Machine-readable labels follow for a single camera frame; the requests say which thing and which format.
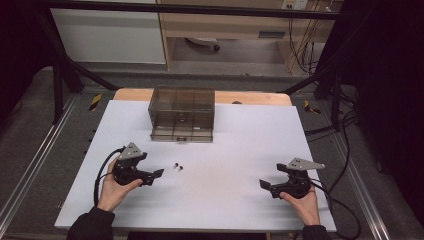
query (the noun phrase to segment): hand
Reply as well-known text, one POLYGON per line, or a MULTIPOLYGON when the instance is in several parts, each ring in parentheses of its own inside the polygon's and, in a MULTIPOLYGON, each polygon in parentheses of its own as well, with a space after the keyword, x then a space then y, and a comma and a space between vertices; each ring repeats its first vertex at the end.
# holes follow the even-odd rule
MULTIPOLYGON (((116 159, 109 164, 107 170, 108 173, 112 172, 115 163, 116 159)), ((108 174, 103 180, 102 192, 100 194, 100 200, 97 207, 104 211, 113 212, 122 200, 124 200, 125 196, 142 183, 143 180, 136 179, 125 186, 121 186, 115 181, 113 174, 108 174)))
POLYGON ((314 186, 311 186, 308 194, 301 199, 294 198, 286 192, 281 192, 280 197, 293 205, 303 224, 307 226, 321 225, 318 213, 318 200, 314 186))

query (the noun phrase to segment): white table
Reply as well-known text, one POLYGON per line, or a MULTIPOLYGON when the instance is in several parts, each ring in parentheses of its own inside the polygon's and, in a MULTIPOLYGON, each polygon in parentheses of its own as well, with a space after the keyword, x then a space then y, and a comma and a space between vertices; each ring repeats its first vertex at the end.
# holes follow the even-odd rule
MULTIPOLYGON (((150 140, 149 102, 110 101, 55 226, 69 228, 93 206, 104 159, 134 142, 148 153, 138 168, 165 169, 153 186, 132 191, 114 211, 113 227, 131 231, 283 232, 302 222, 285 201, 260 188, 288 180, 276 169, 294 157, 312 160, 295 107, 216 104, 213 143, 150 140), (174 169, 174 164, 184 167, 174 169)), ((316 171, 308 171, 318 179, 316 171)), ((321 223, 336 231, 317 191, 321 223)))

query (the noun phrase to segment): wall outlet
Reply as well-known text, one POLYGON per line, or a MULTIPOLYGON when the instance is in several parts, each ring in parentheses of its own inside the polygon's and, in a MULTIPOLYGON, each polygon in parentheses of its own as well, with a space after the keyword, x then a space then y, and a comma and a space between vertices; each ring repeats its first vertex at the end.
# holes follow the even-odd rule
POLYGON ((308 0, 296 0, 296 3, 294 4, 293 9, 305 10, 307 3, 308 3, 308 0))

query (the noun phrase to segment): brown transparent container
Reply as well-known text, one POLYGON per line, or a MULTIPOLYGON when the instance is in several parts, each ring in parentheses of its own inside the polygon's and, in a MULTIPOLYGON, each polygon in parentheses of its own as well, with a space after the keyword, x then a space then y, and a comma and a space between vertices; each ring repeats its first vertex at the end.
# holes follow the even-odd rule
POLYGON ((156 87, 149 105, 150 137, 155 141, 212 142, 215 91, 156 87))

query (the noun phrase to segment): white cabinet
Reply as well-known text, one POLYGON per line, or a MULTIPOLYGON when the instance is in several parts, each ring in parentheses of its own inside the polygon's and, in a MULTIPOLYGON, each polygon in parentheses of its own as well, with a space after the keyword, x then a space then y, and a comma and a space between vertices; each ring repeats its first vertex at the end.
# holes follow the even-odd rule
POLYGON ((165 64, 157 13, 52 9, 52 14, 74 61, 165 64))

